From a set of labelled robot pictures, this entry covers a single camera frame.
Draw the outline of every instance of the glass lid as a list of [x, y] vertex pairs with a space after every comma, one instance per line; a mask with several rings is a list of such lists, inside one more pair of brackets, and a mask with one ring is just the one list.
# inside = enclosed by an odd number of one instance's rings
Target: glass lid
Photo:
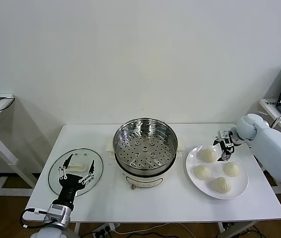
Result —
[[95, 151], [89, 149], [75, 149], [68, 151], [56, 160], [49, 172], [49, 186], [57, 195], [60, 194], [62, 189], [62, 186], [59, 183], [59, 168], [62, 166], [67, 166], [67, 174], [82, 177], [87, 176], [94, 168], [94, 179], [89, 183], [87, 182], [84, 189], [77, 191], [76, 196], [80, 196], [91, 190], [100, 180], [103, 172], [103, 161], [100, 155]]

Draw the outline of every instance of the steamed bun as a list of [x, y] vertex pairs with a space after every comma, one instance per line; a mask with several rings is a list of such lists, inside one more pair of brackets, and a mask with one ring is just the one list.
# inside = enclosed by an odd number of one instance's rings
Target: steamed bun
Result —
[[199, 152], [199, 156], [201, 156], [201, 158], [205, 161], [205, 162], [215, 162], [218, 158], [216, 156], [216, 153], [213, 149], [205, 149], [205, 150], [201, 150]]
[[211, 177], [211, 170], [209, 167], [207, 167], [205, 165], [199, 165], [199, 166], [195, 167], [193, 170], [194, 170], [196, 177], [198, 177], [201, 180], [206, 180], [209, 177]]
[[231, 177], [236, 177], [240, 174], [240, 168], [237, 163], [228, 162], [224, 165], [224, 172]]
[[215, 188], [220, 193], [228, 193], [231, 190], [231, 184], [226, 178], [219, 177], [215, 180]]

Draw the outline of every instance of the round plate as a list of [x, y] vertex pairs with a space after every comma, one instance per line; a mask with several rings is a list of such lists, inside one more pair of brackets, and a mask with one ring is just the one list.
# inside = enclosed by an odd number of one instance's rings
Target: round plate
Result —
[[[222, 150], [219, 145], [201, 145], [194, 148], [186, 157], [185, 168], [190, 180], [205, 194], [218, 198], [218, 199], [234, 199], [239, 197], [244, 193], [248, 186], [248, 173], [241, 161], [238, 159], [236, 154], [232, 154], [229, 161], [215, 161], [213, 163], [204, 162], [202, 158], [199, 157], [199, 151], [203, 149], [214, 149], [218, 158], [221, 157]], [[227, 162], [238, 163], [240, 168], [240, 175], [236, 177], [230, 177], [224, 172], [224, 165]], [[206, 165], [211, 170], [211, 178], [207, 180], [201, 180], [194, 174], [194, 167], [198, 165]], [[224, 177], [231, 183], [231, 191], [228, 193], [217, 192], [214, 186], [214, 180], [218, 177]]]
[[[100, 180], [103, 172], [103, 161], [98, 153], [89, 149], [75, 149], [66, 152], [60, 158], [56, 160], [56, 162], [52, 165], [49, 172], [49, 186], [53, 192], [57, 195], [60, 194], [62, 186], [60, 185], [59, 178], [59, 167], [63, 165], [64, 161], [72, 155], [70, 160], [69, 167], [66, 171], [67, 174], [74, 174], [78, 176], [86, 176], [89, 172], [91, 164], [94, 160], [94, 179], [85, 185], [85, 188], [82, 190], [78, 190], [76, 193], [76, 197], [80, 196], [89, 190], [91, 190], [97, 182]], [[73, 168], [73, 165], [80, 165], [79, 168]]]

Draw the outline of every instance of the white plate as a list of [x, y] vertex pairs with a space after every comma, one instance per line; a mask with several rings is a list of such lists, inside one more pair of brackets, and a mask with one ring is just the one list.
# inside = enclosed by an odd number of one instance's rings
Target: white plate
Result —
[[[188, 154], [188, 156], [186, 157], [185, 167], [186, 167], [187, 174], [189, 175], [189, 178], [194, 183], [194, 185], [197, 186], [198, 189], [200, 189], [205, 194], [218, 199], [233, 199], [242, 195], [248, 186], [248, 174], [247, 174], [247, 170], [243, 166], [242, 162], [238, 159], [236, 154], [235, 153], [232, 154], [229, 162], [238, 163], [240, 167], [240, 175], [236, 177], [230, 177], [223, 170], [224, 165], [227, 162], [226, 161], [215, 161], [213, 163], [204, 162], [202, 158], [199, 158], [199, 151], [202, 149], [213, 149], [217, 154], [218, 158], [221, 157], [221, 153], [222, 153], [222, 150], [219, 145], [215, 145], [215, 146], [201, 145], [194, 148]], [[193, 169], [198, 165], [208, 166], [212, 172], [211, 178], [207, 180], [201, 180], [197, 178], [196, 175], [194, 174]], [[232, 186], [231, 191], [223, 194], [215, 190], [214, 180], [218, 177], [224, 177], [229, 180]]]

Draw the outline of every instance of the stainless steel steamer basket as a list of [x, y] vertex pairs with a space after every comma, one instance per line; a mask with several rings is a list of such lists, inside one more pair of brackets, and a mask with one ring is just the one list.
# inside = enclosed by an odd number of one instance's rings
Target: stainless steel steamer basket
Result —
[[171, 127], [151, 118], [125, 123], [116, 131], [113, 139], [119, 166], [141, 178], [166, 172], [175, 161], [177, 146], [177, 137]]

